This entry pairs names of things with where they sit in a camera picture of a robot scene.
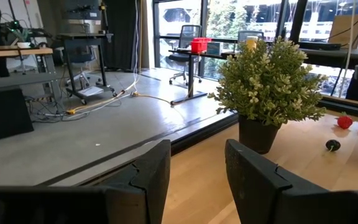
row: wooden table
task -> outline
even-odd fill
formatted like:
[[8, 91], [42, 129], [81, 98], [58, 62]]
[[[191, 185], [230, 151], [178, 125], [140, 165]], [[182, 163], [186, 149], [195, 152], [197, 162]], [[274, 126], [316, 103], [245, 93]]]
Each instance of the wooden table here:
[[20, 55], [41, 55], [41, 64], [46, 65], [45, 73], [10, 76], [0, 78], [0, 91], [17, 88], [20, 85], [47, 83], [44, 85], [45, 96], [52, 96], [57, 102], [58, 111], [63, 112], [62, 93], [59, 88], [59, 77], [56, 74], [50, 48], [20, 49], [17, 46], [0, 46], [0, 57], [16, 57]]
[[[338, 114], [331, 114], [283, 125], [264, 156], [326, 189], [358, 190], [358, 122], [343, 130], [336, 126]], [[172, 157], [163, 223], [240, 223], [226, 177], [227, 139], [238, 139], [238, 125]], [[342, 148], [327, 152], [330, 139]]]

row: red box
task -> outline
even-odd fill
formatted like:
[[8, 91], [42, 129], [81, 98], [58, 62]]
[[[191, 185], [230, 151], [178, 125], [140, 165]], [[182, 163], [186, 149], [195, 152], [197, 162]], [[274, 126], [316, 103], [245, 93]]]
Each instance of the red box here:
[[193, 53], [202, 53], [205, 52], [207, 49], [208, 42], [211, 42], [211, 38], [207, 37], [196, 37], [191, 42], [191, 52]]

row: concrete floor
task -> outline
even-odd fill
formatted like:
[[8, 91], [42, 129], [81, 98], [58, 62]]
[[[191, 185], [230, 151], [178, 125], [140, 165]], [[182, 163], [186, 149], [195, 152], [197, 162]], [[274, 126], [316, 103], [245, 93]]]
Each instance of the concrete floor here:
[[[142, 72], [144, 76], [140, 76], [137, 83], [138, 92], [168, 101], [186, 96], [186, 86], [181, 80], [174, 85], [168, 84], [175, 72], [163, 68]], [[119, 92], [129, 86], [134, 77], [131, 73], [109, 72], [107, 79]], [[196, 82], [195, 91], [211, 92], [216, 85], [217, 82], [210, 80], [202, 84]], [[22, 88], [24, 94], [30, 96], [39, 94], [40, 90], [40, 86]], [[89, 104], [109, 97], [111, 93], [104, 93], [89, 100]], [[79, 105], [75, 97], [65, 99], [66, 108]], [[174, 140], [175, 131], [189, 133], [201, 121], [225, 116], [216, 116], [218, 104], [207, 97], [173, 108], [164, 101], [146, 97], [126, 97], [111, 106], [115, 107], [97, 110], [78, 121], [34, 123], [35, 131], [0, 140], [0, 185], [37, 185], [146, 139], [171, 134], [169, 139]], [[139, 145], [138, 152], [117, 157], [114, 164], [123, 163], [136, 153], [144, 153], [144, 148]]]

